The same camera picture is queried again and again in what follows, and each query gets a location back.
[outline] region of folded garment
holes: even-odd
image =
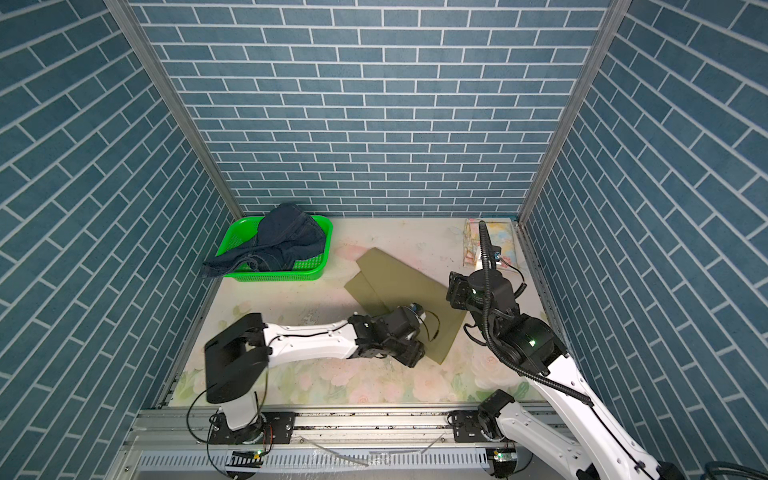
[[[222,276],[247,263],[255,272],[291,270],[296,260],[323,253],[326,234],[315,219],[295,204],[282,204],[260,222],[256,236],[203,262],[201,276]]]

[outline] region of tiled wall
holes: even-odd
[[[228,212],[104,3],[27,4],[0,2],[0,478],[90,478],[157,395]]]
[[[634,0],[530,222],[581,368],[692,478],[768,467],[767,25]]]
[[[608,0],[246,3],[132,5],[247,213],[467,216],[517,213]]]

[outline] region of table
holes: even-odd
[[[265,323],[313,325],[345,319],[359,304],[344,285],[359,268],[355,260],[378,247],[424,274],[447,285],[453,270],[470,274],[464,266],[461,218],[332,218],[329,261],[323,276],[311,282],[241,283],[224,278],[204,320],[200,334],[176,385],[170,406],[189,406],[205,389],[205,342],[247,313],[262,313]],[[515,239],[517,267],[528,288],[518,298],[521,311],[547,321],[531,279],[520,243]],[[503,274],[516,288],[520,276]],[[477,337],[477,329],[471,330]],[[265,375],[254,386],[264,399]],[[541,400],[526,380],[503,366],[491,352],[459,331],[443,364],[429,358],[409,369],[387,359],[314,359],[269,370],[267,405],[342,406],[350,404],[434,404],[481,402],[496,389],[518,400]],[[207,405],[204,398],[196,405]]]

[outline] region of plastic basket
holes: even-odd
[[[229,229],[227,229],[227,233],[224,235],[221,247],[219,247],[216,255],[221,255],[254,238],[259,230],[259,223],[263,218],[245,217],[232,223]],[[254,272],[246,263],[243,263],[237,267],[237,270],[225,276],[230,276],[238,282],[286,282],[319,279],[323,275],[326,263],[328,263],[328,250],[331,245],[333,224],[322,215],[312,215],[312,218],[315,219],[320,228],[323,229],[323,232],[326,233],[326,247],[322,255],[310,258],[309,260],[297,260],[293,264],[293,270],[290,272]]]

